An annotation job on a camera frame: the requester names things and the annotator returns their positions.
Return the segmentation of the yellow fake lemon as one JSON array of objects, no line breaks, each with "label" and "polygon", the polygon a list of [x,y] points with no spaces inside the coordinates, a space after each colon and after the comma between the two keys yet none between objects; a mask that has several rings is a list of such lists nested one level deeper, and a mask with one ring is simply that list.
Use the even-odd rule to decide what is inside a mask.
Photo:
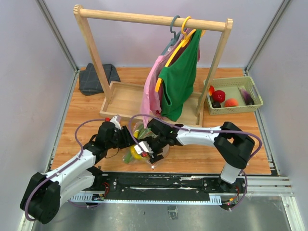
[{"label": "yellow fake lemon", "polygon": [[142,159],[142,156],[136,152],[134,146],[130,147],[130,154],[136,160],[141,160]]}]

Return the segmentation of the clear zip top bag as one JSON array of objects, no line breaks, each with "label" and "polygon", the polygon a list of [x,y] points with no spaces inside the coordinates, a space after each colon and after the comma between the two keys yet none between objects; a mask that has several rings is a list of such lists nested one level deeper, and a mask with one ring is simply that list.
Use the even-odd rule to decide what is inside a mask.
[{"label": "clear zip top bag", "polygon": [[[132,132],[134,138],[138,140],[157,137],[157,135],[155,135],[149,128],[145,128],[142,122],[137,122],[134,125]],[[154,157],[154,149],[151,148],[150,145],[146,143],[146,141],[139,141],[139,144],[134,144],[127,148],[127,151],[123,156],[123,162],[131,165],[147,163],[151,166],[151,169],[154,170],[157,165],[168,156],[169,150],[169,145],[162,148],[160,153],[156,156],[159,158],[159,160],[155,163],[151,163],[150,158]]]}]

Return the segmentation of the small dark fake plum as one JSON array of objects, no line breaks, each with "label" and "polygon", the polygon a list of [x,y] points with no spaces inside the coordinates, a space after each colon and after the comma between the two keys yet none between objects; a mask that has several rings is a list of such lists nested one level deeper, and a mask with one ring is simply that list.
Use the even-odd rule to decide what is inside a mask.
[{"label": "small dark fake plum", "polygon": [[221,108],[220,102],[212,102],[211,105],[212,105],[213,108]]}]

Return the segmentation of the red fake chili pepper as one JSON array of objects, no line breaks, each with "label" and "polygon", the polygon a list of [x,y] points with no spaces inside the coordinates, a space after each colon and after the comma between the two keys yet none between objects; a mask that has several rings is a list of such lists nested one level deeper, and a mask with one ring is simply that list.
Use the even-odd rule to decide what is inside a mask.
[{"label": "red fake chili pepper", "polygon": [[208,95],[209,96],[212,96],[212,94],[215,92],[215,88],[212,86],[212,85],[210,85],[210,87],[209,87],[209,89],[208,89]]}]

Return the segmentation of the red fake apple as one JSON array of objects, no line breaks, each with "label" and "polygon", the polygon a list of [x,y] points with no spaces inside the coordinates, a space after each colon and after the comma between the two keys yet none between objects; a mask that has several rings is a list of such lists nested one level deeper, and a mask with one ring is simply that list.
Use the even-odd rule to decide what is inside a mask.
[{"label": "red fake apple", "polygon": [[212,100],[214,102],[222,103],[225,101],[225,99],[226,99],[226,93],[222,90],[216,90],[212,94]]}]

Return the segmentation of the orange fake peach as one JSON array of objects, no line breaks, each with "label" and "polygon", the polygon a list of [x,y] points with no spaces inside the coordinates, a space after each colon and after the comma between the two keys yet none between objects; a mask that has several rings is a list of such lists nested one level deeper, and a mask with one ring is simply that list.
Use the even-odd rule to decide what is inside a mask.
[{"label": "orange fake peach", "polygon": [[224,107],[237,107],[237,106],[239,106],[239,103],[234,98],[227,99],[224,103]]}]

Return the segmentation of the dark purple fake eggplant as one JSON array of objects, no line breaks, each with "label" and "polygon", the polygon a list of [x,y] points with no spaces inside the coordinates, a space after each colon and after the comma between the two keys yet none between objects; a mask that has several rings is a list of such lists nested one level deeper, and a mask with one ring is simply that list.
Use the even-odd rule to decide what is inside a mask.
[{"label": "dark purple fake eggplant", "polygon": [[245,102],[245,105],[254,105],[255,102],[251,95],[244,89],[244,88],[238,88],[241,94],[241,97],[243,98],[243,101]]}]

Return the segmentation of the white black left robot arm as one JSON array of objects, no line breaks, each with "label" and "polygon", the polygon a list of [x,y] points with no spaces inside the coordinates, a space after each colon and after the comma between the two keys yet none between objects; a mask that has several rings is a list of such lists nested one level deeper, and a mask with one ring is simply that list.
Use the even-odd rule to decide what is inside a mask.
[{"label": "white black left robot arm", "polygon": [[57,169],[35,173],[29,180],[20,203],[28,221],[49,223],[60,207],[86,188],[96,191],[103,185],[102,171],[95,164],[106,157],[110,149],[124,149],[134,143],[126,126],[104,121],[97,134],[80,151]]}]

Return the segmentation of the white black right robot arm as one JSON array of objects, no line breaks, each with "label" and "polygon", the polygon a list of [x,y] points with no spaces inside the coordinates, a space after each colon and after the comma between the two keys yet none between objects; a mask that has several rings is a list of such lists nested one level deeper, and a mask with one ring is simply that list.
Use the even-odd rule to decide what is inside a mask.
[{"label": "white black right robot arm", "polygon": [[150,155],[153,163],[161,158],[159,155],[167,145],[215,147],[226,162],[218,180],[219,189],[226,193],[234,189],[236,179],[246,168],[255,146],[255,141],[231,122],[214,128],[197,128],[152,119],[147,128],[156,135],[146,140],[153,152]]}]

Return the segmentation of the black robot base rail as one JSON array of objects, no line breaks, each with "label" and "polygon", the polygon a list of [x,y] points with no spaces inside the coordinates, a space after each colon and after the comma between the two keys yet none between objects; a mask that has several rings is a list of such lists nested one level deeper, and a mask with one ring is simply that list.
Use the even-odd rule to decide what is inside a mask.
[{"label": "black robot base rail", "polygon": [[116,175],[103,177],[103,183],[88,188],[71,198],[74,202],[208,202],[210,194],[223,196],[245,192],[246,182],[237,178],[225,183],[220,177],[185,176],[172,174]]}]

